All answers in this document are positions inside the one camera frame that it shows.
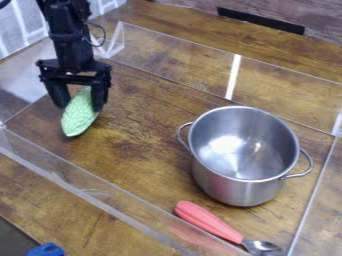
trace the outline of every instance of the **transparent acrylic enclosure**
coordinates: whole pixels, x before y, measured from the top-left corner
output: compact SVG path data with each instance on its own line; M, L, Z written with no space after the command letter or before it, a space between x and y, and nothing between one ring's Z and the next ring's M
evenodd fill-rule
M227 206L227 219L249 238L274 239L289 255L338 255L341 84L124 22L110 39L96 54L114 65L114 87L91 129L76 140L64 138L60 111L35 93L16 109L0 108L0 153L182 254L246 255L176 218L167 202L203 200L188 174L191 156L175 139L178 126L218 106L259 107L294 129L315 170L303 183L289 182L266 206ZM303 167L301 159L294 171ZM142 184L146 175L150 183Z

